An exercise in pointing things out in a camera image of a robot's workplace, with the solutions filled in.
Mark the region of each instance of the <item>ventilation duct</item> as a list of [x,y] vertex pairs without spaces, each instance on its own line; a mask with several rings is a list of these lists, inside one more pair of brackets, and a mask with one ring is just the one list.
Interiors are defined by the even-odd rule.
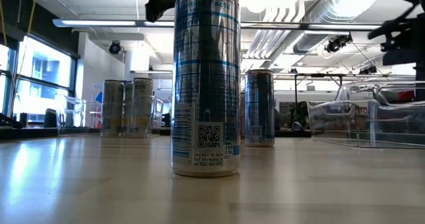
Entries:
[[[311,12],[305,16],[307,23],[350,23],[365,12],[376,0],[320,0]],[[287,68],[301,60],[322,43],[328,35],[306,34],[303,31],[292,31],[280,48],[271,56],[272,64]],[[300,55],[283,55],[298,53]]]

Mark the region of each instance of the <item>table surface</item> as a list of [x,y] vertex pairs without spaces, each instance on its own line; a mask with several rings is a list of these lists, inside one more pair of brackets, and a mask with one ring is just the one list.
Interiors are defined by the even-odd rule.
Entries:
[[169,167],[169,137],[0,143],[0,223],[425,223],[425,150],[277,138],[237,174]]

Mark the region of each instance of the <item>ceiling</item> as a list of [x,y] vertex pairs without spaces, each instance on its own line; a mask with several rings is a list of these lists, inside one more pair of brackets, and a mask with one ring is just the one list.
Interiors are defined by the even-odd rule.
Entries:
[[[306,0],[308,8],[315,0]],[[56,16],[63,19],[144,19],[145,7],[148,0],[37,0],[37,2]],[[382,23],[383,21],[396,18],[409,7],[409,3],[402,0],[376,0],[369,9],[361,13],[354,23]],[[252,13],[246,7],[241,9],[242,21],[261,21],[262,13]],[[166,11],[161,20],[174,19],[174,9]],[[160,56],[163,64],[173,62],[173,30],[164,28],[104,28],[96,29],[96,35],[90,35],[91,39],[103,49],[107,49],[110,41],[97,39],[97,36],[107,36],[111,33],[118,34],[143,34],[149,41],[155,54]],[[242,30],[241,48],[247,50],[251,45],[256,31]],[[376,58],[376,65],[382,73],[390,73],[391,68],[380,65],[381,51],[379,43],[382,37],[372,41],[366,38],[362,32],[352,33],[353,43],[347,45],[340,52],[329,54],[323,52],[323,44],[302,58],[294,66],[298,72],[344,72],[352,70],[352,66],[367,62],[367,58]],[[137,41],[122,41],[125,49],[137,46]]]

